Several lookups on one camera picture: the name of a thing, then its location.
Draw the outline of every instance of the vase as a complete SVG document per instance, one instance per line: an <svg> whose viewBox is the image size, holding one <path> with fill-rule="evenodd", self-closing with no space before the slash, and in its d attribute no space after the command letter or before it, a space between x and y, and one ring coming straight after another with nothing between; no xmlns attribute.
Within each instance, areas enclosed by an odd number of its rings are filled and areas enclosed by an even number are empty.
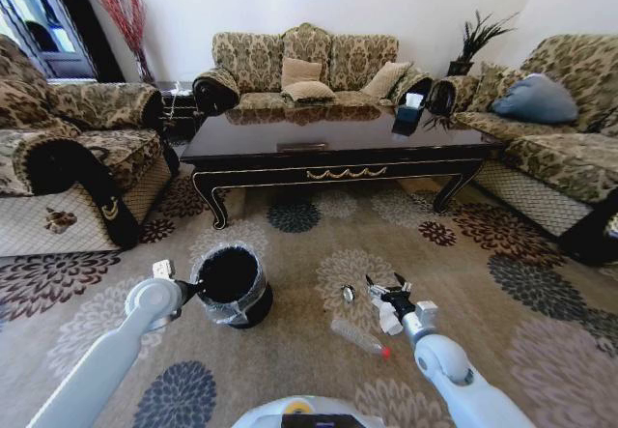
<svg viewBox="0 0 618 428"><path fill-rule="evenodd" d="M137 73L139 74L139 78L144 83L155 83L155 79L151 74L151 70L148 68L148 62L146 61L146 56L144 55L144 50L139 48L135 53L135 64L137 64Z"/></svg>
<svg viewBox="0 0 618 428"><path fill-rule="evenodd" d="M451 61L447 75L466 75L473 64L466 61Z"/></svg>

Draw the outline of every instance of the plastic bottle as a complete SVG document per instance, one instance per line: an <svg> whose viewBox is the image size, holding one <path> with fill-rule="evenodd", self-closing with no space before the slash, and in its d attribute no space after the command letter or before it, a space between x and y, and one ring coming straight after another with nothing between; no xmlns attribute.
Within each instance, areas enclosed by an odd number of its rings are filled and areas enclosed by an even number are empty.
<svg viewBox="0 0 618 428"><path fill-rule="evenodd" d="M347 320L333 319L330 329L368 353L382 356L384 359L390 357L390 349L383 346L373 334L366 333Z"/></svg>

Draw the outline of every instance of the trash can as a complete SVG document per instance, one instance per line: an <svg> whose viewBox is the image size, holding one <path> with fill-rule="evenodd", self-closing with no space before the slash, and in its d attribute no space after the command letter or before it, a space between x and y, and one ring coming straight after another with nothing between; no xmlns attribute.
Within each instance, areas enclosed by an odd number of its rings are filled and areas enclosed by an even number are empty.
<svg viewBox="0 0 618 428"><path fill-rule="evenodd" d="M206 315L234 328L258 325L272 306L272 289L251 246L221 243L200 256L191 270L192 283L204 283L198 293Z"/></svg>

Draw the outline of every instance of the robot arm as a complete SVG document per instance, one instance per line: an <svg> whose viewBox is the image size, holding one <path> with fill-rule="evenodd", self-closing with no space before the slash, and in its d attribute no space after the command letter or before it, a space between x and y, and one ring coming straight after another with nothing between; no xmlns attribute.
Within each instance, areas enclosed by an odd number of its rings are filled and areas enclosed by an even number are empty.
<svg viewBox="0 0 618 428"><path fill-rule="evenodd" d="M168 278L156 266L167 263ZM127 317L102 337L77 365L28 424L29 428L90 427L125 377L141 348L142 335L180 316L181 306L194 294L195 285L170 281L169 261L153 266L155 278L135 286L126 298Z"/></svg>
<svg viewBox="0 0 618 428"><path fill-rule="evenodd" d="M483 378L458 343L437 334L437 306L431 301L412 304L411 285L396 276L401 288L383 288L367 278L370 294L393 305L414 348L416 365L446 402L455 424L459 428L534 428L504 392Z"/></svg>

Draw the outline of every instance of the sofa skirt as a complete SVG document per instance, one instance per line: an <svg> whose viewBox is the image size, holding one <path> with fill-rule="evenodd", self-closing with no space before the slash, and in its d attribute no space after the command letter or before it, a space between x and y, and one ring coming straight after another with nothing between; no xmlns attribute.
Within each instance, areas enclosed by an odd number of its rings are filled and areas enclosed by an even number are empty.
<svg viewBox="0 0 618 428"><path fill-rule="evenodd" d="M592 212L591 206L497 160L488 160L474 180L556 237Z"/></svg>
<svg viewBox="0 0 618 428"><path fill-rule="evenodd" d="M138 223L170 179L161 156L123 195ZM97 206L80 184L62 193L0 198L0 257L116 249Z"/></svg>

